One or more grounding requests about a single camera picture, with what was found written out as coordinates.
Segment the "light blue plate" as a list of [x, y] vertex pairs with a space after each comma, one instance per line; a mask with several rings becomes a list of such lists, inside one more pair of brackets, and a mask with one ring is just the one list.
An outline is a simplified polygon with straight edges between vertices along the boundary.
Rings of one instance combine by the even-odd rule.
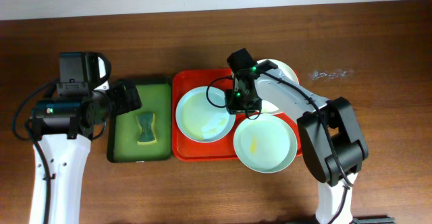
[[175, 108], [175, 121], [181, 133], [200, 143], [216, 142], [224, 138], [233, 128], [236, 116], [225, 107], [213, 106], [210, 101], [225, 104], [224, 91], [208, 86], [189, 90]]

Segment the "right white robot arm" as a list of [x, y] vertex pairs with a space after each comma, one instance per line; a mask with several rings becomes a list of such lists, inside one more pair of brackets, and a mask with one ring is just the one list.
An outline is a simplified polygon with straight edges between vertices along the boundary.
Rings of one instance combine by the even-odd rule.
[[228, 65], [234, 99], [230, 113], [259, 111], [261, 101], [268, 101], [296, 120], [304, 162], [318, 182], [315, 223], [353, 223], [354, 181], [369, 150], [350, 102], [308, 91], [269, 60], [231, 59]]

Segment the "mint green plate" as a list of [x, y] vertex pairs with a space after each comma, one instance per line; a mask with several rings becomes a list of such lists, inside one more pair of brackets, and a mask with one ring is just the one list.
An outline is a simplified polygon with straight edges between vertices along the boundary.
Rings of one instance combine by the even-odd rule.
[[293, 127], [274, 115], [243, 120], [233, 138], [239, 160], [259, 173], [277, 173], [296, 158], [300, 141]]

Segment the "yellow green sponge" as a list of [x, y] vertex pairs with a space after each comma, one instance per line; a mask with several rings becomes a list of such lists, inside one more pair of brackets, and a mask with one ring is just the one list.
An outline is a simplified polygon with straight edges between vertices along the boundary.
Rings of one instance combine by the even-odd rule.
[[155, 114], [147, 112], [136, 117], [137, 124], [140, 130], [140, 135], [137, 139], [139, 145], [154, 144], [157, 142], [155, 133]]

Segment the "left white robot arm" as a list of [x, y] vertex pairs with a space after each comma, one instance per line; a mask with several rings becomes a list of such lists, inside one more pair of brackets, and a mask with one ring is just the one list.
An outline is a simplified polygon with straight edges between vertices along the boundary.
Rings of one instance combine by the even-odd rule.
[[33, 143], [35, 176], [30, 223], [78, 223], [82, 178], [94, 128], [141, 108], [135, 83], [58, 82], [25, 123]]

